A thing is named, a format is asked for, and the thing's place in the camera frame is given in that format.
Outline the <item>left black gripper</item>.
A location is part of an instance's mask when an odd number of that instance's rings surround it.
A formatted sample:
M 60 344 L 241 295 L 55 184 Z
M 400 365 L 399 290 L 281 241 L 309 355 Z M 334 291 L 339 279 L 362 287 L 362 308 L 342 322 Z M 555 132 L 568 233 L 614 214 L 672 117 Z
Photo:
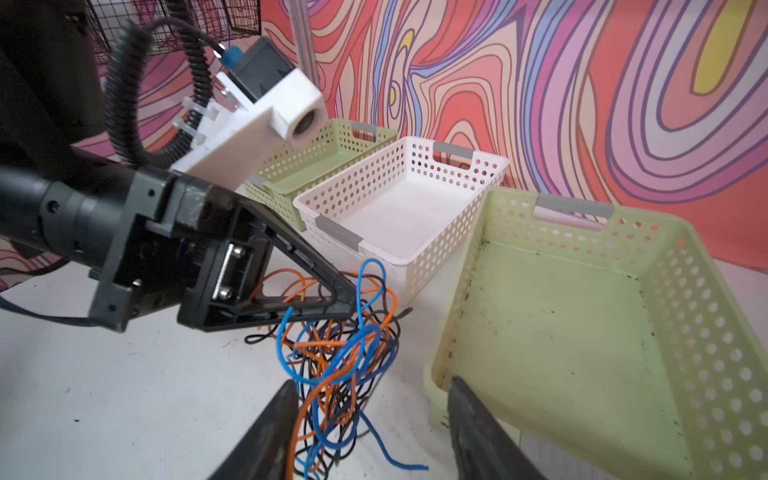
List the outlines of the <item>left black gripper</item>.
M 185 174 L 98 161 L 54 181 L 5 163 L 1 233 L 88 268 L 89 311 L 61 324 L 123 332 L 174 306 L 208 332 L 356 312 L 351 281 L 279 215 Z

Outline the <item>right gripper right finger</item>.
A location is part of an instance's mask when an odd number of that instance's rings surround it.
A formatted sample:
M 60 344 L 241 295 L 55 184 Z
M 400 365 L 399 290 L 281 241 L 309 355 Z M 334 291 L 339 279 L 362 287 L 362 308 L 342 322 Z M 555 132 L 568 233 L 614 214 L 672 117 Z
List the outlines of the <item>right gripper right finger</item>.
M 451 379 L 447 405 L 459 479 L 544 479 L 459 376 Z

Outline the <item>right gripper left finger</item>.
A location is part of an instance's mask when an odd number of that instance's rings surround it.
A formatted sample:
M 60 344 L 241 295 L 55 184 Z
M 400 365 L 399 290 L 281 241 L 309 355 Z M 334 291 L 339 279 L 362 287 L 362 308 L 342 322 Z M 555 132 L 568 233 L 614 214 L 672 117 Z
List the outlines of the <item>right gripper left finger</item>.
M 284 479 L 298 411 L 296 383 L 286 380 L 209 479 Z

